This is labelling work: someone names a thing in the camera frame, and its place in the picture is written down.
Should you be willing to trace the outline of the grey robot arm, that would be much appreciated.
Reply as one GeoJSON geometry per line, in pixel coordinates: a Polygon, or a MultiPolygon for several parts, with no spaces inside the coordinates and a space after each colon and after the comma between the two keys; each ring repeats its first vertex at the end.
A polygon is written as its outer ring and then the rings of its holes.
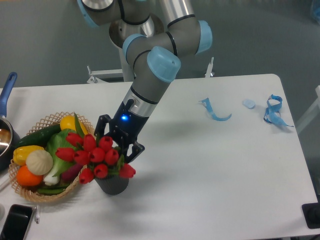
{"type": "Polygon", "coordinates": [[[181,68],[181,57],[197,55],[212,46],[213,34],[206,21],[197,20],[189,0],[160,2],[167,31],[123,37],[119,46],[135,79],[114,117],[101,115],[95,135],[108,136],[119,145],[126,163],[144,151],[138,135],[181,68]]]}

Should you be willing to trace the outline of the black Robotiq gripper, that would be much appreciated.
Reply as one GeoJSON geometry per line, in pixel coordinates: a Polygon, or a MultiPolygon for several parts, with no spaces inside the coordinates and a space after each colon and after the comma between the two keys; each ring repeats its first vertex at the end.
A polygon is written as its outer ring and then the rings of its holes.
{"type": "Polygon", "coordinates": [[[109,132],[106,135],[112,137],[121,148],[124,148],[123,155],[126,164],[134,161],[145,150],[137,138],[149,119],[149,117],[133,113],[131,111],[133,105],[133,99],[129,99],[126,104],[122,102],[112,119],[108,114],[100,115],[94,130],[94,136],[98,142],[105,135],[108,124],[109,132]]]}

